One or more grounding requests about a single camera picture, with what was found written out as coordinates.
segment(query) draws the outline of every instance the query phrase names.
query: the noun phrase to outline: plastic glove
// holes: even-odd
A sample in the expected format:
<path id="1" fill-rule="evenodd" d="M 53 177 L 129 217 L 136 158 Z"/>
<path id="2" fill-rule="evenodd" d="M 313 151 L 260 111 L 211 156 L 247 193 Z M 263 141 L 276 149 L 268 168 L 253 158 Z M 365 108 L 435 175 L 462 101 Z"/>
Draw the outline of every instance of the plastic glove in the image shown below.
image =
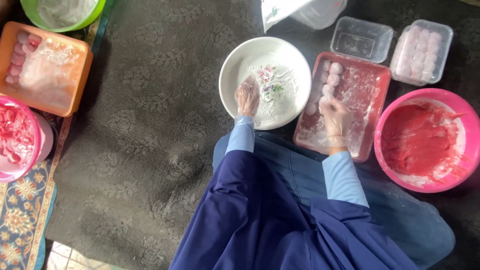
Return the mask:
<path id="1" fill-rule="evenodd" d="M 253 117 L 257 114 L 258 104 L 260 102 L 258 82 L 253 76 L 248 76 L 243 83 L 237 87 L 235 91 L 235 100 L 237 101 L 237 116 L 235 117 L 235 124 L 240 124 L 239 121 L 248 123 L 253 122 Z"/>
<path id="2" fill-rule="evenodd" d="M 322 97 L 319 105 L 328 133 L 325 144 L 329 147 L 348 146 L 347 133 L 352 124 L 352 112 L 333 97 Z"/>

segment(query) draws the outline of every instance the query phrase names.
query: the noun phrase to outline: navy blue clothing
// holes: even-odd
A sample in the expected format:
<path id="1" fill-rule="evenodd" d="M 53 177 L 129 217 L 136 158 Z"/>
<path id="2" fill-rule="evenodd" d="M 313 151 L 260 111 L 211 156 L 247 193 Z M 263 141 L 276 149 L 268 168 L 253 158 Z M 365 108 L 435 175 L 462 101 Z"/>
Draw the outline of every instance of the navy blue clothing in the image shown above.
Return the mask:
<path id="1" fill-rule="evenodd" d="M 171 270 L 416 269 L 367 207 L 301 206 L 255 154 L 228 152 L 190 221 Z"/>

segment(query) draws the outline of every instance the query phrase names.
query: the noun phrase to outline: floor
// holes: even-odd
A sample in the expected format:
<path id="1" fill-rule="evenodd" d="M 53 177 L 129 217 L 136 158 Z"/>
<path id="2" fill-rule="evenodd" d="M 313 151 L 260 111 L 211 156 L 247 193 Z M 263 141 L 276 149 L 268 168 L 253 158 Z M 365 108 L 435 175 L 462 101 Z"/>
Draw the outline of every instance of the floor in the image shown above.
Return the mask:
<path id="1" fill-rule="evenodd" d="M 49 240 L 47 240 L 46 257 L 42 270 L 124 270 L 88 259 L 69 246 Z"/>

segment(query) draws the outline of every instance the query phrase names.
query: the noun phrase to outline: pink container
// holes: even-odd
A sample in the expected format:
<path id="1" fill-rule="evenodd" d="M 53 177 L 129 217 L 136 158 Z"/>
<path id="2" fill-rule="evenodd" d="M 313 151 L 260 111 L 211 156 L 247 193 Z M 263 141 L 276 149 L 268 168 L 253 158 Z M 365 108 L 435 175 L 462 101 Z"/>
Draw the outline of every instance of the pink container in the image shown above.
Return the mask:
<path id="1" fill-rule="evenodd" d="M 48 156 L 53 146 L 53 132 L 45 118 L 31 111 L 18 100 L 8 96 L 0 96 L 0 104 L 16 106 L 23 110 L 33 126 L 34 133 L 33 154 L 24 167 L 11 164 L 6 157 L 0 156 L 0 183 L 8 183 L 25 175 L 33 165 L 42 162 Z"/>
<path id="2" fill-rule="evenodd" d="M 390 113 L 403 105 L 411 104 L 414 101 L 427 101 L 435 105 L 441 105 L 450 109 L 454 113 L 464 114 L 458 117 L 454 123 L 458 126 L 457 143 L 462 144 L 463 152 L 459 163 L 460 170 L 455 170 L 456 175 L 447 174 L 438 182 L 426 183 L 421 186 L 413 185 L 410 180 L 420 179 L 417 176 L 402 175 L 392 170 L 385 162 L 382 154 L 382 130 L 385 121 Z M 392 102 L 380 116 L 378 124 L 375 128 L 374 148 L 377 160 L 383 171 L 400 186 L 409 190 L 434 193 L 451 189 L 464 182 L 478 167 L 480 162 L 480 119 L 474 109 L 464 99 L 458 95 L 437 88 L 419 89 L 399 97 Z"/>

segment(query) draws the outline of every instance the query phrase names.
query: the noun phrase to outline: clear plastic container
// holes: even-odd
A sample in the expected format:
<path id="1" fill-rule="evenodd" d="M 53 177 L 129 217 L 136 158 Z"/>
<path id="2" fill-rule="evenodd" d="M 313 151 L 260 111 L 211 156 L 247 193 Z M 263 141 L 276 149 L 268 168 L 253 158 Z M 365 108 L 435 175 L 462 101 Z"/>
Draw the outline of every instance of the clear plastic container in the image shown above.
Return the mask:
<path id="1" fill-rule="evenodd" d="M 331 26 L 346 6 L 347 0 L 312 0 L 290 16 L 315 30 L 321 30 Z"/>
<path id="2" fill-rule="evenodd" d="M 405 27 L 390 63 L 392 78 L 415 86 L 440 81 L 452 37 L 451 27 L 430 21 Z"/>
<path id="3" fill-rule="evenodd" d="M 341 17 L 336 23 L 330 50 L 347 56 L 381 63 L 387 58 L 393 29 L 352 17 Z"/>

